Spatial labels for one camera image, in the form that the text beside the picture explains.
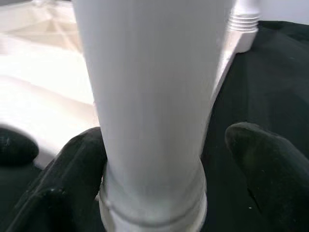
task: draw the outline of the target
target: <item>black cloth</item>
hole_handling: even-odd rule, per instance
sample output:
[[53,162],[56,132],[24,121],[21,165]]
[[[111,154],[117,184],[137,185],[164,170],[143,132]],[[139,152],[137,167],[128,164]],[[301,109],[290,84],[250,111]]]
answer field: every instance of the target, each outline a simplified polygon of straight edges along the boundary
[[309,26],[260,22],[251,50],[236,55],[212,111],[202,154],[208,189],[203,231],[271,231],[225,146],[227,127],[255,123],[308,158],[308,120]]

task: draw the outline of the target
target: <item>white object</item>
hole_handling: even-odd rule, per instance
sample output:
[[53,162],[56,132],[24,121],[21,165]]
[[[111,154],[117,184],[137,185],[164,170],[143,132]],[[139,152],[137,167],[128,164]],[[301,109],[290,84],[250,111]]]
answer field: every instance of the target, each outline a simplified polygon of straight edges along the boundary
[[108,156],[106,229],[198,230],[206,214],[200,154],[230,1],[73,5]]
[[215,102],[235,54],[250,50],[258,32],[259,19],[260,0],[236,0],[227,24],[224,46],[212,92],[212,104]]
[[0,124],[34,138],[41,168],[98,126],[71,2],[0,7]]

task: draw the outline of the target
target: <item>pvc pipe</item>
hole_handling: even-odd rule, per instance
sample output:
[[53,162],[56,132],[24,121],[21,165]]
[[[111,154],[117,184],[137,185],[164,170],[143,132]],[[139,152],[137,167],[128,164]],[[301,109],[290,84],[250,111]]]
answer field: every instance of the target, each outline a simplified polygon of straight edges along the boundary
[[200,154],[230,0],[75,0],[108,156],[108,231],[198,230]]
[[227,39],[239,37],[237,53],[250,50],[258,32],[260,0],[237,0],[228,22]]

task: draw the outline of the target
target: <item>white pipe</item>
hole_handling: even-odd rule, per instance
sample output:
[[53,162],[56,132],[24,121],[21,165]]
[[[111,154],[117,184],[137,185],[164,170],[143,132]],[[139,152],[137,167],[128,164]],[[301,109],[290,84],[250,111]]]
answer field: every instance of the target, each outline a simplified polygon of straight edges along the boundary
[[258,32],[260,0],[236,0],[228,22],[227,39],[238,40],[236,53],[250,50]]
[[230,0],[75,0],[108,156],[108,231],[196,231],[200,154]]

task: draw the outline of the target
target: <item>white plastic part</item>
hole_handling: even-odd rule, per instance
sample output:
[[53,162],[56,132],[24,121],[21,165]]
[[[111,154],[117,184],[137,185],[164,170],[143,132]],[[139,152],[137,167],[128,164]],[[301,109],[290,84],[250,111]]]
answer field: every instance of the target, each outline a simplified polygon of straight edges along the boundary
[[71,2],[39,0],[1,6],[0,64],[0,75],[93,104]]
[[240,34],[237,53],[250,50],[257,34],[260,18],[260,0],[237,0],[228,22],[228,34]]
[[194,231],[229,0],[75,0],[108,164],[108,231]]
[[225,76],[236,53],[250,50],[258,32],[260,0],[237,0],[228,20],[224,46],[220,55],[215,85],[212,92],[212,105],[219,93]]

